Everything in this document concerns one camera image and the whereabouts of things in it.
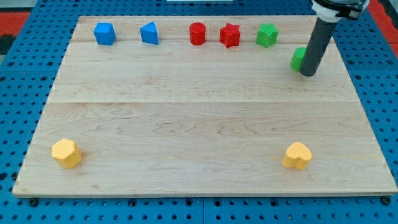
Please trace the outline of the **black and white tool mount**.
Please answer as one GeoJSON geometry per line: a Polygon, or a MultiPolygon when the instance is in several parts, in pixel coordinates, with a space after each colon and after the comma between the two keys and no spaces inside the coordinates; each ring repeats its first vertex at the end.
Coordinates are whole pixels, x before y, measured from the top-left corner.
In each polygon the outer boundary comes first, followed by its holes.
{"type": "Polygon", "coordinates": [[[369,5],[369,0],[310,0],[319,19],[337,23],[342,18],[357,20],[369,5]]]}

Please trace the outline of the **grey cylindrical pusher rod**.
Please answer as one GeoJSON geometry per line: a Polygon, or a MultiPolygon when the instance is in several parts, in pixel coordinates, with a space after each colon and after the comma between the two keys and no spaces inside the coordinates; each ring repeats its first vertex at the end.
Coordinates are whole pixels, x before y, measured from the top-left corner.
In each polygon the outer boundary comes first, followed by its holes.
{"type": "Polygon", "coordinates": [[[302,75],[312,77],[316,74],[335,27],[336,23],[317,18],[300,66],[302,75]]]}

